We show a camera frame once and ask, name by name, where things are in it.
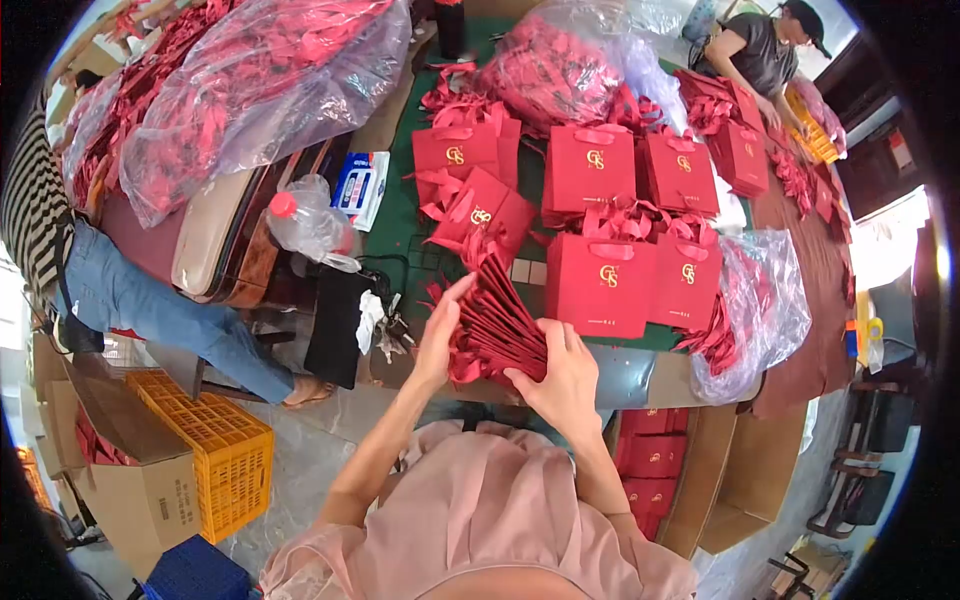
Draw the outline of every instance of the wet wipes package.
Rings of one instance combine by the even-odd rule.
[[[330,206],[347,214],[355,229],[370,231],[373,227],[389,166],[389,152],[347,154]]]

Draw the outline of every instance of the pink blouse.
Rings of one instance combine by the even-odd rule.
[[[266,600],[419,598],[470,571],[538,567],[589,598],[689,598],[688,561],[577,499],[573,466],[542,435],[446,420],[416,431],[409,469],[366,527],[314,525],[260,573]]]

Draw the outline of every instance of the blue plastic crate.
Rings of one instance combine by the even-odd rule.
[[[250,576],[200,536],[163,553],[141,586],[148,600],[247,600]]]

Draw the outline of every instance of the foot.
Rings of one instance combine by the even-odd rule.
[[[281,404],[287,408],[300,408],[310,402],[320,402],[333,395],[337,389],[332,383],[321,381],[312,375],[294,375],[294,391],[283,399]]]

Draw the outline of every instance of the green cutting mat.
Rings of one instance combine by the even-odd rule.
[[[512,19],[502,18],[474,18],[468,22],[468,48],[477,52],[479,64],[485,63],[493,56],[494,42],[490,40],[490,36],[509,31],[514,23]],[[436,39],[430,43],[426,61],[428,63],[446,62],[440,57]],[[663,70],[671,73],[679,68],[665,60],[661,60],[660,65]],[[396,128],[383,202],[364,246],[364,254],[367,256],[402,254],[407,257],[410,263],[407,274],[403,273],[403,265],[397,260],[368,258],[364,260],[364,264],[390,276],[395,291],[403,294],[400,311],[408,322],[424,320],[429,316],[429,310],[420,304],[420,300],[428,300],[425,292],[427,283],[440,280],[442,277],[455,280],[467,272],[460,258],[455,254],[439,246],[423,243],[430,236],[435,224],[421,217],[417,185],[414,180],[404,179],[405,176],[414,172],[410,133],[427,129],[430,125],[425,120],[425,113],[420,110],[420,98],[434,88],[437,77],[438,72],[432,69],[424,69],[416,74],[410,98]],[[545,149],[545,144],[541,144],[540,147]],[[520,194],[533,204],[540,205],[540,197],[543,194],[543,157],[521,143],[517,161]],[[749,224],[750,212],[746,202],[744,202],[744,209],[747,211]],[[535,221],[535,228],[548,231],[540,226],[539,218]],[[546,250],[528,237],[518,257],[545,262]],[[406,289],[400,290],[404,275],[406,275]],[[535,318],[541,317],[544,287],[516,282],[514,286],[530,313]],[[646,334],[639,339],[586,338],[588,342],[607,346],[658,351],[670,350],[676,345],[678,339],[679,336],[675,335],[670,327],[659,324],[648,324]]]

